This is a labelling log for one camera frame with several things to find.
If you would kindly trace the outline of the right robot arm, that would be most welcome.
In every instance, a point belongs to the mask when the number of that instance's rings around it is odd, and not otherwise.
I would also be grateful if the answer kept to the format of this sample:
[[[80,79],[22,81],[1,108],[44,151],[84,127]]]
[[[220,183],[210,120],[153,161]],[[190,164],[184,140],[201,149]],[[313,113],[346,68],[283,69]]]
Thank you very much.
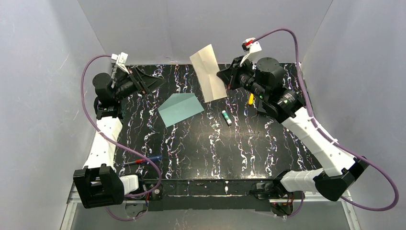
[[[330,201],[337,201],[361,176],[368,165],[361,159],[340,150],[332,138],[324,138],[321,126],[314,127],[304,100],[285,87],[285,69],[270,57],[261,58],[255,65],[242,57],[217,72],[229,90],[243,88],[261,102],[265,114],[300,139],[316,157],[321,168],[311,171],[285,170],[270,185],[253,190],[253,194],[285,195],[294,192],[320,193]]]

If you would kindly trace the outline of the beige letter paper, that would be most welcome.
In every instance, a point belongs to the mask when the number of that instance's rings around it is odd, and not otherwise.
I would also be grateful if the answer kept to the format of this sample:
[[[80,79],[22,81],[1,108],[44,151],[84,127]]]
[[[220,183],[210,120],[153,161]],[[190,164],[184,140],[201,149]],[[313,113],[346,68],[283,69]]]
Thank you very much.
[[[220,69],[211,44],[190,56],[190,61],[198,78],[204,102],[227,97],[223,81],[216,75]]]

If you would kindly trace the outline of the teal envelope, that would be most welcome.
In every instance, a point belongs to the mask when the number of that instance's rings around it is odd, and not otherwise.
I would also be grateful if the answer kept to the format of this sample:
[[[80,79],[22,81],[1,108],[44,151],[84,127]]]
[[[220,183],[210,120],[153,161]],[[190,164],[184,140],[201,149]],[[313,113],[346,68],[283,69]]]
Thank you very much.
[[[166,127],[172,126],[204,111],[194,93],[173,93],[158,112]]]

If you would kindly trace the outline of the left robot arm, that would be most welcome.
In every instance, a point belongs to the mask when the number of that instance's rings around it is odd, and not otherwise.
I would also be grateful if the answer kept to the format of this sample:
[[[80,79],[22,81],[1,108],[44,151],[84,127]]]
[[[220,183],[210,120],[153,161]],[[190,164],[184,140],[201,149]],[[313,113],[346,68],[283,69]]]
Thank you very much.
[[[140,93],[146,95],[163,84],[163,79],[145,74],[139,67],[115,68],[113,74],[99,73],[92,80],[96,98],[96,132],[82,169],[74,171],[73,181],[85,208],[121,204],[125,198],[147,200],[152,188],[141,174],[118,176],[113,165],[115,142],[123,128],[125,108],[121,101]]]

